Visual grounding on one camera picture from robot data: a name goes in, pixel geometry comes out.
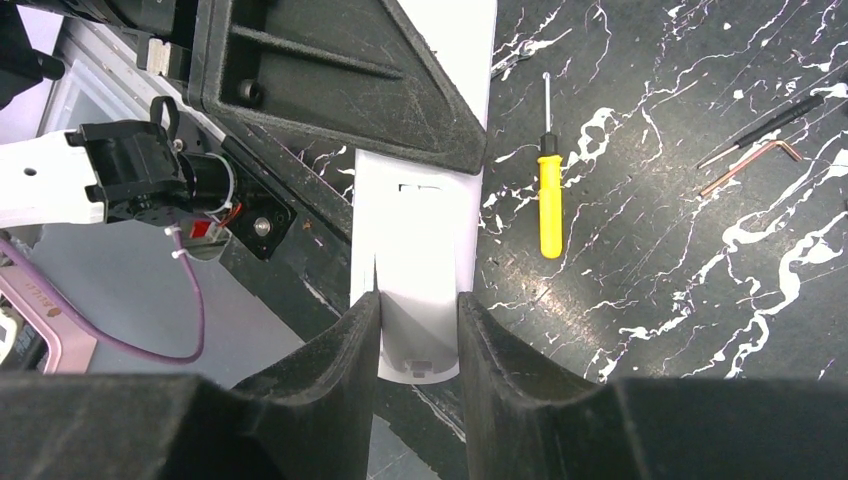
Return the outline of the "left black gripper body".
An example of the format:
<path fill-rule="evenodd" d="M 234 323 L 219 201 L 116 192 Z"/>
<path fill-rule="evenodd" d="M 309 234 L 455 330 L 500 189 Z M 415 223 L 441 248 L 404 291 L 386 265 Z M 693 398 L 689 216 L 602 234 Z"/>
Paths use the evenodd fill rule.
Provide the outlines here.
<path fill-rule="evenodd" d="M 44 80 L 59 80 L 64 64 L 33 47 L 19 8 L 141 32 L 179 47 L 192 46 L 199 3 L 184 0 L 3 1 L 1 3 L 1 106 Z"/>

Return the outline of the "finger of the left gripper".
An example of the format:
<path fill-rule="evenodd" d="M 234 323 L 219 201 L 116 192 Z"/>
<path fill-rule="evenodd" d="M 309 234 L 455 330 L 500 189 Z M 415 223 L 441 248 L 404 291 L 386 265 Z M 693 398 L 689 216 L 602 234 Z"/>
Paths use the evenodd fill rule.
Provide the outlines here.
<path fill-rule="evenodd" d="M 188 99 L 466 174 L 484 161 L 484 1 L 202 1 Z"/>

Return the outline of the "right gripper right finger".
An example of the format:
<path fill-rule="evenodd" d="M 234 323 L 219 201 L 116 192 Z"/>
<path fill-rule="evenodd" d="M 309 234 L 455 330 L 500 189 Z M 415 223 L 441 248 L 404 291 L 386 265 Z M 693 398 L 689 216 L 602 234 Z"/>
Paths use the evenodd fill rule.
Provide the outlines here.
<path fill-rule="evenodd" d="M 847 388 L 817 381 L 596 384 L 457 302 L 473 479 L 843 479 Z"/>

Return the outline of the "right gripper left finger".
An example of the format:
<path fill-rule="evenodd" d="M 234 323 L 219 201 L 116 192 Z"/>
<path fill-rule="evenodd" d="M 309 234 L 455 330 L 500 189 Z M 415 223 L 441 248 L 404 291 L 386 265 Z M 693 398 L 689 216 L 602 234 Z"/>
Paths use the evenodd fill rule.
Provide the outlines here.
<path fill-rule="evenodd" d="M 380 297 L 225 389 L 198 375 L 1 378 L 5 479 L 363 479 Z"/>

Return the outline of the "white remote control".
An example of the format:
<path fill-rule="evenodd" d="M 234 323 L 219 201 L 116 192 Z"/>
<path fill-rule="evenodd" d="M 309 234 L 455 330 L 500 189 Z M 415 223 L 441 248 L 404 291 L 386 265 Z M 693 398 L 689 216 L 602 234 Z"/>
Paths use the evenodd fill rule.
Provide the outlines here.
<path fill-rule="evenodd" d="M 496 0 L 404 1 L 478 123 L 488 123 Z M 379 293 L 380 378 L 434 384 L 460 371 L 457 297 L 473 288 L 483 170 L 355 154 L 350 301 Z"/>

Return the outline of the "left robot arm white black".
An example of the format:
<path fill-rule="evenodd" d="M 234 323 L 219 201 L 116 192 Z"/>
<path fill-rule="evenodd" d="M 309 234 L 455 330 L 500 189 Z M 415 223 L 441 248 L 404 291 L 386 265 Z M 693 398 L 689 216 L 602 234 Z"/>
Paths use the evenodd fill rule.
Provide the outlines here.
<path fill-rule="evenodd" d="M 451 174 L 486 150 L 493 1 L 38 1 L 38 10 L 154 43 L 188 104 L 352 147 L 354 219 L 401 227 L 447 214 Z M 84 125 L 1 150 L 3 227 L 215 214 L 244 200 L 229 164 L 173 150 L 147 121 Z"/>

